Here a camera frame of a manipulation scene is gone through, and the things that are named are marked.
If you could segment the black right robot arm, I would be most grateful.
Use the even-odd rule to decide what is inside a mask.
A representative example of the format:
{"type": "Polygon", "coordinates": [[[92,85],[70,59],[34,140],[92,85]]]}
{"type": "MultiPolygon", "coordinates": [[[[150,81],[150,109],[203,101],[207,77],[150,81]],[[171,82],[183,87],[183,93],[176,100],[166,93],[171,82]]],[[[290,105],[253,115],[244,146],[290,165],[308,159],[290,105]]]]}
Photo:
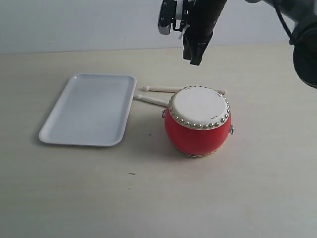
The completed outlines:
{"type": "MultiPolygon", "coordinates": [[[[293,66],[310,87],[317,86],[317,2],[315,0],[267,0],[274,8],[293,48],[293,66]]],[[[200,65],[225,7],[224,0],[196,0],[188,8],[183,34],[183,58],[200,65]]]]}

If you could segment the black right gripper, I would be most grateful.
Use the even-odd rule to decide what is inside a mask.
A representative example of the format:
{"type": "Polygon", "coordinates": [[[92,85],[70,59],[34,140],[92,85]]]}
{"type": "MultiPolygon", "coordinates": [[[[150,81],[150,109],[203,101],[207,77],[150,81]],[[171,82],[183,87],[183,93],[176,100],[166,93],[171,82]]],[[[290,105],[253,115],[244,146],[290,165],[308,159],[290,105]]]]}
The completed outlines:
{"type": "Polygon", "coordinates": [[[195,0],[188,9],[189,27],[183,35],[183,58],[199,66],[227,0],[195,0]]]}

